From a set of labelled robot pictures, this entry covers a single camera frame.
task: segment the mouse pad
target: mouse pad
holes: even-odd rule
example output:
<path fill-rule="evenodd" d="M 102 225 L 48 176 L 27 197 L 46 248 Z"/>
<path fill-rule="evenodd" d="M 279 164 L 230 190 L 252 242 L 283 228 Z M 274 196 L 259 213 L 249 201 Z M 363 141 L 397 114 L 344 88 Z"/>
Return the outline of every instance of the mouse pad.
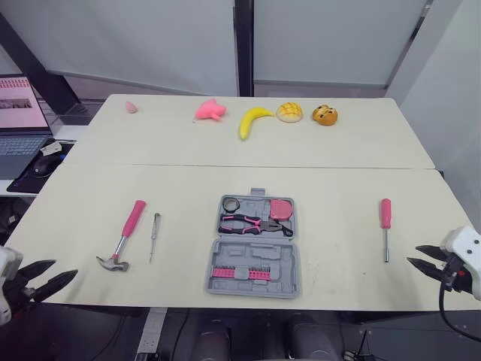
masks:
<path fill-rule="evenodd" d="M 52 154 L 52 156 L 63 156 L 65 157 L 68 151 L 73 147 L 73 144 L 62 143 L 62 151 Z M 30 164 L 25 168 L 22 174 L 14 180 L 10 186 L 8 186 L 8 192 L 20 192 L 20 193 L 34 193 L 40 192 L 42 187 L 49 176 L 38 178 L 35 177 L 33 170 L 34 164 L 42 157 L 42 152 L 38 152 L 37 156 L 30 162 Z"/>

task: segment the pink tape measure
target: pink tape measure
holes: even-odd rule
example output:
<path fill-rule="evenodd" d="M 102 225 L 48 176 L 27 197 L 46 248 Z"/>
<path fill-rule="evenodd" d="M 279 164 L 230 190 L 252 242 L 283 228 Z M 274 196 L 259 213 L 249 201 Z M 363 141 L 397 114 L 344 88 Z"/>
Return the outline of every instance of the pink tape measure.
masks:
<path fill-rule="evenodd" d="M 271 215 L 273 220 L 289 220 L 292 216 L 292 205 L 283 199 L 271 200 Z"/>

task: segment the pink hammer handle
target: pink hammer handle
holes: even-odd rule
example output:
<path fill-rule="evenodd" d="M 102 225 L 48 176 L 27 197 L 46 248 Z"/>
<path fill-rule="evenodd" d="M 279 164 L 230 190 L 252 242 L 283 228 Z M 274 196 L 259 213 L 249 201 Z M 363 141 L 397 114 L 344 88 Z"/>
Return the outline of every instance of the pink hammer handle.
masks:
<path fill-rule="evenodd" d="M 146 203 L 144 201 L 135 201 L 134 209 L 132 209 L 129 218 L 127 219 L 127 222 L 123 227 L 123 236 L 129 237 L 132 234 L 139 218 L 141 217 L 142 210 L 144 209 L 145 204 Z"/>
<path fill-rule="evenodd" d="M 387 198 L 381 201 L 381 228 L 391 228 L 391 200 Z"/>

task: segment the table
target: table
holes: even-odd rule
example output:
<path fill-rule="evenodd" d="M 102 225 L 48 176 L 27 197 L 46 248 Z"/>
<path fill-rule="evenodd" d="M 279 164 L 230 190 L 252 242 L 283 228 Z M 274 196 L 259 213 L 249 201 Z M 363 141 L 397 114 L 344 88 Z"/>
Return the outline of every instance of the table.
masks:
<path fill-rule="evenodd" d="M 301 258 L 297 299 L 211 295 L 204 281 L 223 194 L 264 187 L 295 200 Z M 391 262 L 383 262 L 379 200 L 393 204 Z M 146 210 L 123 252 L 126 273 L 109 272 L 109 256 L 135 199 Z M 153 213 L 162 214 L 149 265 Z M 438 245 L 450 229 L 470 222 L 435 170 L 251 168 L 61 164 L 7 243 L 24 264 L 57 259 L 32 284 L 78 268 L 77 277 L 48 299 L 82 305 L 206 308 L 285 308 L 352 311 L 437 310 L 439 283 L 407 256 Z M 478 309 L 471 295 L 446 294 L 447 309 Z"/>
<path fill-rule="evenodd" d="M 201 96 L 112 95 L 95 115 L 66 163 L 215 165 L 309 168 L 434 168 L 392 99 L 282 99 L 216 97 L 228 112 L 221 122 L 194 120 Z M 127 114 L 126 101 L 139 109 Z M 299 123 L 276 117 L 254 121 L 240 141 L 243 114 L 262 106 L 275 112 L 284 102 L 304 109 Z M 310 119 L 329 104 L 335 126 Z"/>

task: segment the banana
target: banana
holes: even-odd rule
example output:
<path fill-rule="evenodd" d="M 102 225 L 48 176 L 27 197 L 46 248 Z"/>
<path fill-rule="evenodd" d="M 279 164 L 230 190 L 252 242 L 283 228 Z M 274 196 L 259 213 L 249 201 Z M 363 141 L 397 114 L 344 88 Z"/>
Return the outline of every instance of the banana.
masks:
<path fill-rule="evenodd" d="M 273 117 L 274 115 L 273 112 L 262 107 L 250 109 L 244 114 L 244 117 L 240 122 L 239 138 L 243 141 L 247 139 L 250 133 L 250 127 L 255 119 L 266 116 Z"/>

